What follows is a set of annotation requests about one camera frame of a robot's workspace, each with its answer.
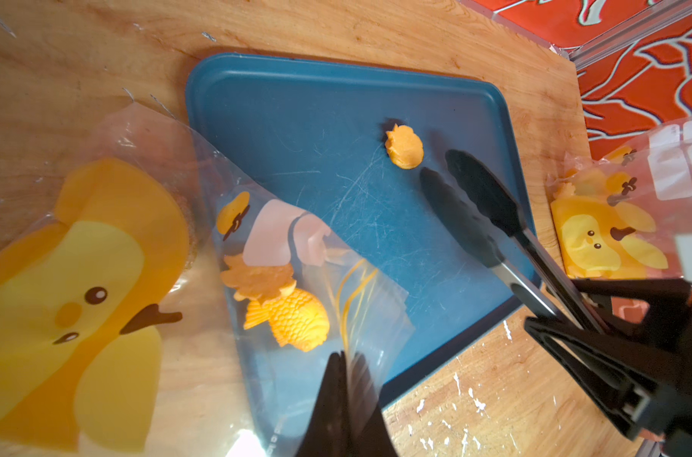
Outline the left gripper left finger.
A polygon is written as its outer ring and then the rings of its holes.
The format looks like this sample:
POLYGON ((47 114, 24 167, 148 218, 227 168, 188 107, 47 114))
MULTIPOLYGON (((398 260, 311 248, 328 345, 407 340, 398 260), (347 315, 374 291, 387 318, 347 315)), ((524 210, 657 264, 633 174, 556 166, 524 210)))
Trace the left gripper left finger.
POLYGON ((344 457, 350 452, 347 369, 343 352, 332 353, 320 385, 309 426, 296 457, 344 457))

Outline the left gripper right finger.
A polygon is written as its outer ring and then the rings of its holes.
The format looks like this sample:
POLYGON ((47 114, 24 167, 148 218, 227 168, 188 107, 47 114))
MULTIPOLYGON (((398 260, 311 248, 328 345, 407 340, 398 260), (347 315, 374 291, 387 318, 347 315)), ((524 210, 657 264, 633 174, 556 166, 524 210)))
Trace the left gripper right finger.
POLYGON ((352 456, 398 457, 378 403, 376 385, 363 353, 356 353, 348 374, 352 456))

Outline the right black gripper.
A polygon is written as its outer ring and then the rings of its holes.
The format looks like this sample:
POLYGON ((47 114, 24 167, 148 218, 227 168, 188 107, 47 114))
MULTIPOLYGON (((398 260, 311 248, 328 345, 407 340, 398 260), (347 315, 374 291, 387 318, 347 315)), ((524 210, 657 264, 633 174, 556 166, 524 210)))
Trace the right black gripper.
POLYGON ((582 292, 644 301, 642 345, 547 318, 524 329, 625 437, 661 435, 666 456, 692 456, 692 286, 684 279, 573 279, 582 292))

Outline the orange fish cookie large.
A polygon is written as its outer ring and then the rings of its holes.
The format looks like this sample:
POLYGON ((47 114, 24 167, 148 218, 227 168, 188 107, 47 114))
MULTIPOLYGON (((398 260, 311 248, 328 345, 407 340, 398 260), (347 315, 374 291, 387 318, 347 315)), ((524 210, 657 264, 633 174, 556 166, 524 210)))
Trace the orange fish cookie large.
POLYGON ((330 332, 325 307, 315 295, 295 289, 290 295, 266 303, 251 300, 247 306, 243 329, 268 323, 279 346, 291 345, 310 352, 322 345, 330 332))

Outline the metal kitchen tongs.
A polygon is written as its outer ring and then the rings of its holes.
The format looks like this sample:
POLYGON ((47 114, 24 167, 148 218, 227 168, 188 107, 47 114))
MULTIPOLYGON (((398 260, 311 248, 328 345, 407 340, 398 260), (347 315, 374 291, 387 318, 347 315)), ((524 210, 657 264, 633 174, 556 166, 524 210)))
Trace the metal kitchen tongs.
POLYGON ((498 277, 535 316, 608 332, 595 308, 538 242, 522 209, 489 168, 460 150, 448 150, 445 160, 456 186, 429 168, 420 171, 419 180, 431 209, 456 243, 498 277), (531 261, 540 279, 566 308, 564 312, 509 261, 494 239, 500 232, 531 261))

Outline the clear zip bag white labels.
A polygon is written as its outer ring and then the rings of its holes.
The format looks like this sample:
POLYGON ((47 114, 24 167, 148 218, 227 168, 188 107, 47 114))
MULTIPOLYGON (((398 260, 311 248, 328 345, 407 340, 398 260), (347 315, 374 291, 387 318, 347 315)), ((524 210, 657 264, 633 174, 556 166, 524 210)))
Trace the clear zip bag white labels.
POLYGON ((27 230, 0 226, 0 456, 296 456, 332 353, 378 403, 413 333, 406 291, 315 213, 186 125, 132 104, 62 163, 27 230), (330 320, 310 352, 222 283, 294 269, 330 320))

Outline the orange round cookie top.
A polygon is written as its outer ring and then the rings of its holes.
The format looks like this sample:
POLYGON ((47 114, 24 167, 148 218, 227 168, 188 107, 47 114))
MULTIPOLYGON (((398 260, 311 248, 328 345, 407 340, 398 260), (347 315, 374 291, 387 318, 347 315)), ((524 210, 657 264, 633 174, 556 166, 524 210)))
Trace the orange round cookie top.
POLYGON ((412 128, 394 125, 386 135, 385 148, 390 160, 399 169, 415 169, 422 163, 424 146, 412 128))

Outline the clear bag yellow dog print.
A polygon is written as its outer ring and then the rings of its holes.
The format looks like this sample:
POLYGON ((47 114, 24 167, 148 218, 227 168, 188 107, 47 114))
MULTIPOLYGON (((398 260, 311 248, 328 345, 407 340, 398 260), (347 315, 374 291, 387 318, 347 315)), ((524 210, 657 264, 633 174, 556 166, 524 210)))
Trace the clear bag yellow dog print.
POLYGON ((642 133, 604 159, 629 175, 624 200, 650 213, 658 230, 692 233, 692 117, 642 133))

